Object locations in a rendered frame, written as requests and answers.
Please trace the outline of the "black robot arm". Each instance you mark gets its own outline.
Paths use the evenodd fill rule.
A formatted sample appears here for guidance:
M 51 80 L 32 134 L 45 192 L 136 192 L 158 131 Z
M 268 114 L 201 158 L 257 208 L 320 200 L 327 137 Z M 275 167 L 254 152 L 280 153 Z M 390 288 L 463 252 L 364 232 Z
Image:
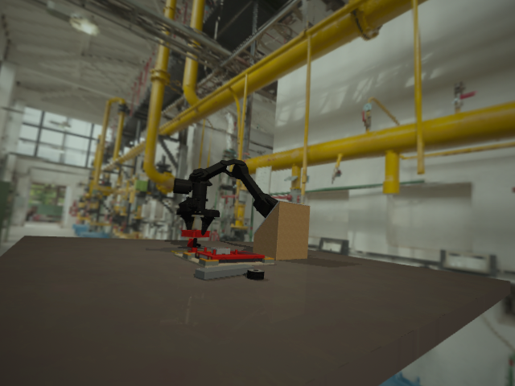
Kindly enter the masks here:
M 234 165 L 233 171 L 226 170 L 227 166 Z M 256 210 L 261 213 L 265 218 L 277 204 L 278 200 L 272 198 L 270 195 L 262 192 L 260 187 L 254 182 L 252 177 L 249 175 L 249 169 L 245 162 L 237 159 L 231 159 L 228 161 L 221 160 L 217 164 L 214 164 L 206 169 L 195 169 L 190 175 L 189 179 L 177 179 L 174 180 L 173 193 L 189 195 L 192 191 L 193 195 L 204 195 L 207 194 L 207 186 L 211 186 L 209 179 L 220 174 L 221 172 L 226 173 L 230 177 L 240 179 L 249 193 L 254 197 L 253 206 Z M 191 211 L 194 207 L 199 207 L 196 196 L 193 199 L 186 197 L 186 200 L 179 203 L 180 211 Z

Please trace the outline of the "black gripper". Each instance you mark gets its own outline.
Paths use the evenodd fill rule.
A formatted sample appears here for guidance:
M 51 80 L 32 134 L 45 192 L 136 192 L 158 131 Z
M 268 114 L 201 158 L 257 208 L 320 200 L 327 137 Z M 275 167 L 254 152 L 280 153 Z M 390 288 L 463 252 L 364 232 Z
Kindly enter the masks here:
M 190 197 L 189 199 L 193 199 L 193 196 L 196 196 L 196 200 L 198 200 L 199 207 L 194 207 L 191 211 L 180 211 L 180 209 L 178 208 L 176 210 L 176 215 L 181 215 L 180 217 L 183 218 L 187 230 L 192 230 L 192 225 L 195 218 L 192 217 L 192 215 L 204 216 L 200 217 L 202 220 L 201 235 L 204 235 L 210 223 L 215 219 L 214 217 L 220 217 L 220 213 L 218 210 L 205 209 L 206 201 L 208 201 L 208 199 L 206 199 L 206 196 L 192 195 L 192 197 Z

